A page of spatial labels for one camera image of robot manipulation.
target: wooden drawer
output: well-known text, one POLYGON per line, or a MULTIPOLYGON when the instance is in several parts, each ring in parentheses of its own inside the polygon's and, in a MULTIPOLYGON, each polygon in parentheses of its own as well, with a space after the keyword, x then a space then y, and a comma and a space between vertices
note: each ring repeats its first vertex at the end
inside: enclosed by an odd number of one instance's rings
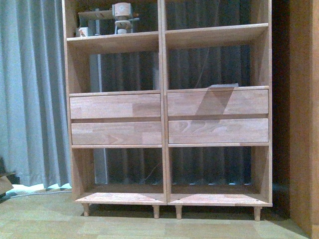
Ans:
POLYGON ((160 117, 160 95, 70 97, 70 108, 71 119, 160 117))
POLYGON ((168 140, 172 144, 268 142, 268 119, 169 121, 168 140))
POLYGON ((168 116, 268 114, 268 90, 168 93, 168 116))
POLYGON ((160 122, 73 123, 73 145, 161 144, 160 122))

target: wooden floor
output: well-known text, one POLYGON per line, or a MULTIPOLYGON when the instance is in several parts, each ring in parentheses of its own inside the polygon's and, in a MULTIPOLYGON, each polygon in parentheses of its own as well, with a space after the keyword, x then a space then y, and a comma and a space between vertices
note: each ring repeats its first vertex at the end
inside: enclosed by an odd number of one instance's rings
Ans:
POLYGON ((153 219, 151 206, 93 205, 90 217, 71 194, 36 195, 0 203, 0 239, 304 239, 291 221, 250 208, 183 207, 175 219, 171 206, 153 219))

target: gray curtain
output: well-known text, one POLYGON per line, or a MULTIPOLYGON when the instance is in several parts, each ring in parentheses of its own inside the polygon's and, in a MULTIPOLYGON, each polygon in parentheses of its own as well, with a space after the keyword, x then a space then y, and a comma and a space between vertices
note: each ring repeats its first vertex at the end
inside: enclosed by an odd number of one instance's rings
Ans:
POLYGON ((0 170, 68 183, 61 0, 0 0, 0 39, 0 170))
MULTIPOLYGON (((133 7, 141 13, 137 32, 158 29, 155 4, 133 7)), ((246 24, 249 1, 170 2, 167 16, 168 29, 246 24)), ((101 34, 114 30, 112 22, 90 24, 101 34)), ((0 0, 0 156, 24 185, 70 182, 62 31, 60 0, 0 0)), ((92 91, 158 89, 157 57, 91 56, 92 91)), ((247 46, 170 51, 169 66, 171 89, 249 85, 247 46)), ((162 183, 161 149, 94 153, 97 183, 162 183)), ((173 183, 249 183, 249 155, 244 147, 174 148, 173 183)))
MULTIPOLYGON (((166 6, 168 30, 249 24, 248 0, 171 1, 166 6)), ((148 7, 149 12, 156 14, 155 4, 148 4, 148 7)), ((156 30, 156 27, 140 24, 137 31, 156 30)), ((158 65, 152 60, 156 57, 153 52, 94 56, 91 68, 98 73, 92 71, 92 91, 156 89, 154 72, 158 65)), ((206 88, 213 84, 230 83, 249 86, 249 76, 249 46, 169 52, 170 89, 206 88)), ((173 148, 171 158, 173 184, 250 183, 249 147, 173 148)), ((160 184, 160 161, 159 149, 97 149, 96 182, 160 184)))

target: wooden shelf unit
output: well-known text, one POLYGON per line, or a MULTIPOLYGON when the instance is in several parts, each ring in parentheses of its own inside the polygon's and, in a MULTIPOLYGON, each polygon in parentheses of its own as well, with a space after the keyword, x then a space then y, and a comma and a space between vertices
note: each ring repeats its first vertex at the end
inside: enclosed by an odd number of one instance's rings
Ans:
POLYGON ((165 0, 158 31, 75 38, 77 13, 118 0, 63 0, 64 50, 73 198, 89 204, 272 206, 271 0, 252 0, 247 25, 167 30, 165 0), (251 86, 169 89, 171 49, 251 46, 251 86), (159 90, 90 92, 90 54, 158 51, 159 90), (252 147, 252 185, 172 184, 174 147, 252 147), (161 148, 163 185, 95 185, 93 148, 161 148))

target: shelf leg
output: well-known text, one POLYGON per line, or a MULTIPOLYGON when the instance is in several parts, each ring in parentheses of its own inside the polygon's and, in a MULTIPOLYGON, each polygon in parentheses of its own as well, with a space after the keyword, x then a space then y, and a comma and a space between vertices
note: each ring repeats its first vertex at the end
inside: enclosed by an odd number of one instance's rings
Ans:
POLYGON ((84 208, 84 216, 88 217, 90 215, 90 208, 89 208, 90 204, 82 203, 82 206, 84 208))
POLYGON ((160 206, 153 205, 153 208, 154 208, 154 218, 159 219, 160 218, 160 206))
POLYGON ((255 221, 259 222, 260 221, 260 211, 263 207, 254 207, 254 216, 255 216, 255 221))
POLYGON ((175 206, 176 207, 176 218, 181 219, 181 207, 182 206, 175 206))

